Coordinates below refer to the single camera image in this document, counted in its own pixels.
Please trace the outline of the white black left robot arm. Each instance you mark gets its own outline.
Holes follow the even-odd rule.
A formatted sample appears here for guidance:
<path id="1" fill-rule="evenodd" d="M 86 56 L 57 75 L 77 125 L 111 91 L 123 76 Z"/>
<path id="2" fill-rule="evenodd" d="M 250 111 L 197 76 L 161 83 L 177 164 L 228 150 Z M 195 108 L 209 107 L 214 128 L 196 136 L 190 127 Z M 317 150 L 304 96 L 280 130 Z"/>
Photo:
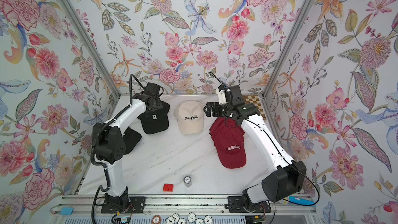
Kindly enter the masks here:
<path id="1" fill-rule="evenodd" d="M 101 166 L 104 170 L 107 186 L 101 191 L 107 195 L 120 198 L 128 194 L 121 160 L 130 152 L 134 142 L 141 139 L 130 125 L 144 113 L 161 110 L 162 94 L 160 85 L 148 83 L 141 93 L 130 92 L 128 105 L 114 117 L 93 126 L 90 160 L 94 166 Z"/>

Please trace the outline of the black cap back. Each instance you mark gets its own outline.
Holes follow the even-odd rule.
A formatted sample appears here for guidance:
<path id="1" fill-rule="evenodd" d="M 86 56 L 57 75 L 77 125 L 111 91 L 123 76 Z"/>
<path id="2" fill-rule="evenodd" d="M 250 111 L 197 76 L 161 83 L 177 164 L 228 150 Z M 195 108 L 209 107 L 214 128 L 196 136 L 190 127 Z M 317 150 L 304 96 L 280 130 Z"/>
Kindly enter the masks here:
<path id="1" fill-rule="evenodd" d="M 146 111 L 138 116 L 138 119 L 141 121 L 143 131 L 148 135 L 163 132 L 169 128 L 168 113 L 170 111 L 170 105 L 164 101 L 161 103 L 161 109 L 153 112 Z"/>

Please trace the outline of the red cap back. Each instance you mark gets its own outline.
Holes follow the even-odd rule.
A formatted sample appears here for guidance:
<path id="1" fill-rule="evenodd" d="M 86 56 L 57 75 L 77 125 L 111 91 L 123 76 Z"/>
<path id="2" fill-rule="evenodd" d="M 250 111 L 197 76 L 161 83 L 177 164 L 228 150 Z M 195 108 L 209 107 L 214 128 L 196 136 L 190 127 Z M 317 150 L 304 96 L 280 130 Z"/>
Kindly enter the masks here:
<path id="1" fill-rule="evenodd" d="M 244 136 L 233 138 L 226 142 L 214 142 L 219 160 L 227 169 L 238 169 L 246 165 L 246 153 L 244 148 Z"/>

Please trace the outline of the cream cap front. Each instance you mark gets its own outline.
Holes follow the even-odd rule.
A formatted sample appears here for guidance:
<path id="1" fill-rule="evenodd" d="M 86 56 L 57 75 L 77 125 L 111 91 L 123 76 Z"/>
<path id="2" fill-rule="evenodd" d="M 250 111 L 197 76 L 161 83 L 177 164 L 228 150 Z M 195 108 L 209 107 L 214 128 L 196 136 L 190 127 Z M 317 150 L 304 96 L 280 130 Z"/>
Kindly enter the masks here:
<path id="1" fill-rule="evenodd" d="M 185 101 L 174 110 L 179 130 L 183 135 L 201 133 L 204 128 L 203 105 L 197 101 Z"/>

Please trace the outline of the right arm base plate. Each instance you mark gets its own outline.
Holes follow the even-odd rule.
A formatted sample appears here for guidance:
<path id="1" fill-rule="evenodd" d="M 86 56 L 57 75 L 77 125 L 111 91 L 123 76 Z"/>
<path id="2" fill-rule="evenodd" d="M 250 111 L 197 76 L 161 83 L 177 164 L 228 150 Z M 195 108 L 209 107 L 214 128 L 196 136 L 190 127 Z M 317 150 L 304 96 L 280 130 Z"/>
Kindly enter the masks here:
<path id="1" fill-rule="evenodd" d="M 271 213 L 272 209 L 266 201 L 260 203 L 252 203 L 250 199 L 243 196 L 228 196 L 228 203 L 225 208 L 230 213 Z"/>

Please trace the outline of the black cap front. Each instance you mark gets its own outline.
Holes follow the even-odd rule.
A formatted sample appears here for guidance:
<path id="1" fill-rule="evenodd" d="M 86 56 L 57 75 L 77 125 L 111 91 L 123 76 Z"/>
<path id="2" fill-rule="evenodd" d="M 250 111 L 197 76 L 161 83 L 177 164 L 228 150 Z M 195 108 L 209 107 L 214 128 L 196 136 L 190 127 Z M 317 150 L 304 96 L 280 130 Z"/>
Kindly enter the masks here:
<path id="1" fill-rule="evenodd" d="M 128 127 L 123 134 L 123 140 L 125 143 L 125 155 L 129 154 L 135 146 L 140 142 L 142 139 L 142 135 L 137 131 Z"/>

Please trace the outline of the black cap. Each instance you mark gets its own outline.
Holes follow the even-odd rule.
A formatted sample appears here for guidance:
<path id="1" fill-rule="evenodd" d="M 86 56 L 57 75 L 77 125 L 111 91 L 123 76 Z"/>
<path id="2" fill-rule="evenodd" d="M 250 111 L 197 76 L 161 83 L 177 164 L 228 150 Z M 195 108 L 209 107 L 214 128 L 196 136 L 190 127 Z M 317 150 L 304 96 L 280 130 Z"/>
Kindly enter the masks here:
<path id="1" fill-rule="evenodd" d="M 125 155 L 129 154 L 135 146 L 140 142 L 142 139 L 142 135 L 137 131 L 128 127 L 123 134 L 123 140 L 125 143 Z"/>
<path id="2" fill-rule="evenodd" d="M 161 103 L 161 109 L 153 112 L 146 111 L 138 116 L 138 119 L 141 121 L 143 131 L 148 135 L 163 132 L 169 128 L 168 113 L 170 111 L 170 105 L 164 101 Z"/>

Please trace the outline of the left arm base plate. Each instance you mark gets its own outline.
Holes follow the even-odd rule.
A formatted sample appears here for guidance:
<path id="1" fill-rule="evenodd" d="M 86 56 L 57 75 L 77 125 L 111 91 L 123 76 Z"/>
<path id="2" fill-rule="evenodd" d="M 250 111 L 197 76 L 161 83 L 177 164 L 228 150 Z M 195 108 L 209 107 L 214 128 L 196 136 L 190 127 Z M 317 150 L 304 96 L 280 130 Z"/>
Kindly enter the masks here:
<path id="1" fill-rule="evenodd" d="M 101 208 L 101 214 L 120 214 L 125 211 L 129 214 L 142 214 L 144 212 L 146 197 L 106 198 Z"/>

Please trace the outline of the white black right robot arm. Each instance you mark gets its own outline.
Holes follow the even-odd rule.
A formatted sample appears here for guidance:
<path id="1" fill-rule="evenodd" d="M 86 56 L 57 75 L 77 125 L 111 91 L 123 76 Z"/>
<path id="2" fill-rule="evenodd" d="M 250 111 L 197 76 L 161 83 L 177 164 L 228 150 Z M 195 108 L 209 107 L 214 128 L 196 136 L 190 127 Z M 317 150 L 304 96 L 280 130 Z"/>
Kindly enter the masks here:
<path id="1" fill-rule="evenodd" d="M 243 191 L 242 198 L 247 206 L 271 201 L 286 201 L 295 205 L 310 206 L 309 200 L 293 195 L 302 190 L 306 166 L 295 162 L 282 149 L 267 128 L 260 111 L 252 103 L 233 106 L 230 103 L 208 102 L 204 107 L 207 117 L 233 119 L 249 135 L 265 160 L 268 175 L 259 184 Z"/>

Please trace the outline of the red cap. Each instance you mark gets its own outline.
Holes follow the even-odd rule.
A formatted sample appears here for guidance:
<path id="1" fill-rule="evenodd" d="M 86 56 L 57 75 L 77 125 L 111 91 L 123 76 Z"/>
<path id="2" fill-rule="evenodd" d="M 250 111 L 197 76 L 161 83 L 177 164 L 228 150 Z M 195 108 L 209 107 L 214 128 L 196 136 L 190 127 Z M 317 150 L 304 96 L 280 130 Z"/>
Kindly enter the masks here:
<path id="1" fill-rule="evenodd" d="M 214 142 L 219 160 L 227 169 L 238 169 L 246 165 L 246 153 L 244 148 L 244 136 L 233 138 L 226 142 Z"/>
<path id="2" fill-rule="evenodd" d="M 242 138 L 244 134 L 245 132 L 239 125 L 236 128 L 222 127 L 215 132 L 210 132 L 210 136 L 215 143 L 226 142 L 233 138 Z"/>
<path id="3" fill-rule="evenodd" d="M 222 128 L 222 127 L 236 128 L 237 126 L 238 126 L 238 124 L 237 124 L 236 120 L 219 117 L 211 125 L 209 131 L 210 132 L 215 132 L 219 128 Z"/>

